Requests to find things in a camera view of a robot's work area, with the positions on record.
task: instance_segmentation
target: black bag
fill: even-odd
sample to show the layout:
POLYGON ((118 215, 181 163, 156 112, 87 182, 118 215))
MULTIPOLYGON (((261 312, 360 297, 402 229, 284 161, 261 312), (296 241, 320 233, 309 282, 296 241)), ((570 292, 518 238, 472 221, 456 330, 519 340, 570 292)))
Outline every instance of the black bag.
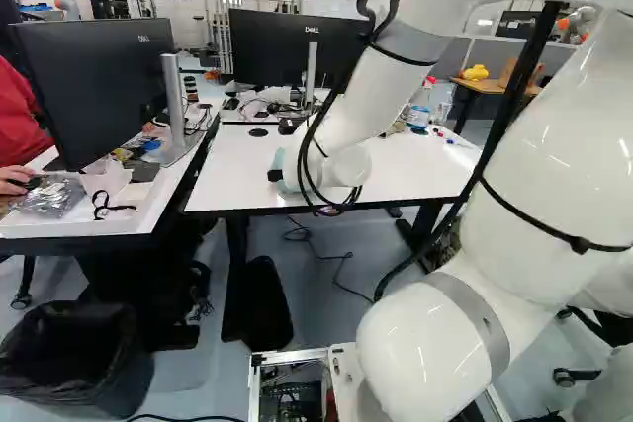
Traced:
POLYGON ((127 418, 144 401, 153 368, 129 306, 52 301, 0 344, 0 393, 62 416, 127 418))
POLYGON ((275 263, 268 256, 248 262, 241 273, 244 333, 252 351, 281 350, 293 339, 293 322, 275 263))

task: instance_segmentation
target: red shirt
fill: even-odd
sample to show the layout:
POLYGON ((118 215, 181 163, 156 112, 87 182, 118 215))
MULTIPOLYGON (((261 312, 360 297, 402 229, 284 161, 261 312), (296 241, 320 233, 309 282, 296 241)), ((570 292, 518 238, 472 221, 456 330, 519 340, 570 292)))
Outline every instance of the red shirt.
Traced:
POLYGON ((0 167, 24 165, 53 146, 33 116, 39 111, 29 82, 0 56, 0 167))

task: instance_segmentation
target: computer monitor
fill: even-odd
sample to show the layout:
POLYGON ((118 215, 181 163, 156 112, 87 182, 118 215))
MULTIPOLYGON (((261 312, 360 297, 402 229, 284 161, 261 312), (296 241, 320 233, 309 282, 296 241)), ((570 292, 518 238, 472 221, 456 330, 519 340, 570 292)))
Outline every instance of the computer monitor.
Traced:
POLYGON ((121 146, 166 106, 168 19, 32 22, 11 31, 67 170, 121 146))
POLYGON ((332 87, 365 49, 366 20, 230 9, 233 77, 257 86, 298 86, 308 43, 318 42, 315 87, 332 87))

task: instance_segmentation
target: chair wheel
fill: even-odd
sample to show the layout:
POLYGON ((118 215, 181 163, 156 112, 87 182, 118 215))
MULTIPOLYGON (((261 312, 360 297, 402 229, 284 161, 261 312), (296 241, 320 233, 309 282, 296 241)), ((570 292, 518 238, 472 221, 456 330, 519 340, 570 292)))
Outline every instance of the chair wheel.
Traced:
POLYGON ((23 295, 16 296, 10 306, 14 310, 25 310, 31 306, 31 303, 33 303, 33 298, 30 295, 23 295))
POLYGON ((576 385, 576 380, 565 368, 556 368, 552 373, 552 379, 554 380, 555 385, 565 389, 569 389, 570 387, 574 387, 576 385))

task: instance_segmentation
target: black lanyard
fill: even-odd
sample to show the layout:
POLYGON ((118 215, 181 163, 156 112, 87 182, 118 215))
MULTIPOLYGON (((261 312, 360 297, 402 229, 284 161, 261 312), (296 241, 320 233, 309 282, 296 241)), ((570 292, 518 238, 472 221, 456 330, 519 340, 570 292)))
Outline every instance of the black lanyard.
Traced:
POLYGON ((120 211, 120 210, 136 210, 134 205, 118 205, 115 207, 110 206, 110 194, 105 190, 97 190, 92 196, 92 204, 95 207, 93 215, 95 216, 95 221, 103 221, 104 218, 99 216, 99 213, 103 210, 107 211, 120 211), (105 198, 103 200, 102 205, 97 205, 97 200, 101 195, 105 194, 105 198))

